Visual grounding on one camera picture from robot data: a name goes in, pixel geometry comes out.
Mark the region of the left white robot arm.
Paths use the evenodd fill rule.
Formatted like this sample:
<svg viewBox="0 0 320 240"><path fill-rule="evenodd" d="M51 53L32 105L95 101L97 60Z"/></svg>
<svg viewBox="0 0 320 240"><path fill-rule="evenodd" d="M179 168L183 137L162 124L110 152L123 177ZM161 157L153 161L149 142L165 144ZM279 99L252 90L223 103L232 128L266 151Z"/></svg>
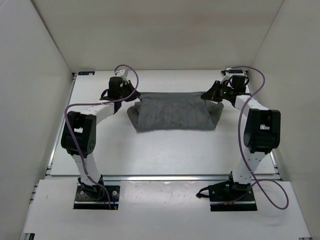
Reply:
<svg viewBox="0 0 320 240"><path fill-rule="evenodd" d="M64 110L61 147L77 165L82 191L94 201L110 197L93 156L97 143L97 125L116 114L122 102L134 101L139 96L140 93L133 87L127 74L117 71L109 79L108 88L102 92L100 102L70 104Z"/></svg>

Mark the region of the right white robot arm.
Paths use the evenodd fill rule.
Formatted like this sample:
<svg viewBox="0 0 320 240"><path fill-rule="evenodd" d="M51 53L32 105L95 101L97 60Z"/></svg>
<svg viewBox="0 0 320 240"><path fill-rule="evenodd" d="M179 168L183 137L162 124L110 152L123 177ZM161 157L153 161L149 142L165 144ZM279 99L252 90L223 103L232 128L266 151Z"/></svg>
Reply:
<svg viewBox="0 0 320 240"><path fill-rule="evenodd" d="M238 144L241 160L230 172L227 181L211 185L209 197L216 204L230 204L246 196L256 178L260 162L280 144L281 113L271 110L246 92L246 77L232 75L230 79L216 80L212 87L201 95L203 100L220 103L229 101L240 111L238 122L246 118L244 130L238 129Z"/></svg>

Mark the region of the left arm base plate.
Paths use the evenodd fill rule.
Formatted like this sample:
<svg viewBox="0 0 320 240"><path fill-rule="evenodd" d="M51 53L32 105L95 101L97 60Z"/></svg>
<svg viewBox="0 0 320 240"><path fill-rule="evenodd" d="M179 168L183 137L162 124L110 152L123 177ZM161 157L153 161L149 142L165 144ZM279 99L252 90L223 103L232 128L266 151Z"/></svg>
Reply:
<svg viewBox="0 0 320 240"><path fill-rule="evenodd" d="M104 192L100 190L98 193L89 192L85 190L81 185L77 186L73 209L75 210L118 210L120 200L120 185L106 185L105 186L109 199Z"/></svg>

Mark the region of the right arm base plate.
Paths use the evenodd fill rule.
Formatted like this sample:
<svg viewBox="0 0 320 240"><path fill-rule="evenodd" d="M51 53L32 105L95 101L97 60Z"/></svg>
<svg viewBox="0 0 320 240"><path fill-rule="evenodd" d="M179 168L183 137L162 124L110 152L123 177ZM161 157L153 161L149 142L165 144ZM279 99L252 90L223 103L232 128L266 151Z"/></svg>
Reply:
<svg viewBox="0 0 320 240"><path fill-rule="evenodd" d="M212 185L209 190L211 212L255 212L258 210L252 189L237 191L225 182Z"/></svg>

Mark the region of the grey pleated skirt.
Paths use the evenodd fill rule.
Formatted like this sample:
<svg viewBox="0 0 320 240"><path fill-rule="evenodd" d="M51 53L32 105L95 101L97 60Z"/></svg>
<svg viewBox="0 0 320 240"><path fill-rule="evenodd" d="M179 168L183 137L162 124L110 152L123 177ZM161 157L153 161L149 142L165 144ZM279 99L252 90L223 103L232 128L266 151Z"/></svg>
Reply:
<svg viewBox="0 0 320 240"><path fill-rule="evenodd" d="M137 132L192 130L213 131L224 105L201 99L202 92L143 92L127 109Z"/></svg>

